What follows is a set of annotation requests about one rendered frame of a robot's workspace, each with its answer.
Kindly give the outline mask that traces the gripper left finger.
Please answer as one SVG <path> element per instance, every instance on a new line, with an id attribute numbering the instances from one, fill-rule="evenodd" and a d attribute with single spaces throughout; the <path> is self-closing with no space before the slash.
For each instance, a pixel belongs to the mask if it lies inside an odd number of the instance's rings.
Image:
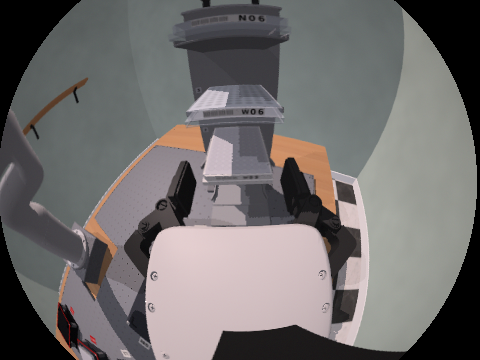
<path id="1" fill-rule="evenodd" d="M 162 229 L 186 226 L 183 219 L 188 218 L 191 212 L 197 183 L 188 161 L 180 162 L 172 181 L 166 198 L 157 201 L 155 210 L 139 222 L 138 230 L 124 244 L 126 254 L 145 279 L 149 248 L 156 236 Z"/>

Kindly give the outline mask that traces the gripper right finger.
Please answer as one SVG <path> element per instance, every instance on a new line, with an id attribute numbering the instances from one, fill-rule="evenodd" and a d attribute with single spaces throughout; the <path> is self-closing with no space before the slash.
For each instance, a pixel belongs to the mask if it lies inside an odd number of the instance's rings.
<path id="1" fill-rule="evenodd" d="M 331 245 L 328 257 L 333 279 L 356 248 L 356 239 L 341 225 L 340 218 L 322 205 L 321 198 L 311 194 L 294 157 L 285 159 L 280 182 L 287 211 L 295 217 L 292 224 L 312 226 L 322 237 L 328 239 Z"/>

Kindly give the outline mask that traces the white microplate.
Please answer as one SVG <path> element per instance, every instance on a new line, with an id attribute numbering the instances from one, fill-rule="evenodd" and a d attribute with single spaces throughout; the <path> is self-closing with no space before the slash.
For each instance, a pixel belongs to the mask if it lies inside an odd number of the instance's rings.
<path id="1" fill-rule="evenodd" d="M 175 24 L 169 42 L 183 43 L 222 35 L 268 35 L 285 37 L 291 34 L 288 18 L 261 14 L 227 14 L 193 19 Z"/>
<path id="2" fill-rule="evenodd" d="M 83 346 L 78 345 L 83 360 L 95 360 L 94 356 Z"/>

